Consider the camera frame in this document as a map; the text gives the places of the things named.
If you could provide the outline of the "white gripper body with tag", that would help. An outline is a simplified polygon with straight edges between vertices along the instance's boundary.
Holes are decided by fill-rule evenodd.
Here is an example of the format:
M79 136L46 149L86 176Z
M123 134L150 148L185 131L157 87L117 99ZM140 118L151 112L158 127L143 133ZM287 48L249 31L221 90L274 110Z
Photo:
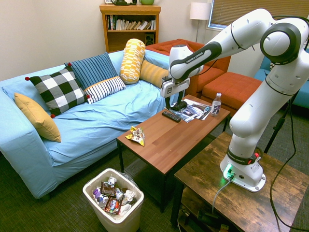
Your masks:
M189 88L190 79L187 78L184 81L180 83L174 82L175 80L173 78L170 78L169 80L164 80L161 85L161 91L160 94L162 97L167 98L170 97L173 94L182 92Z

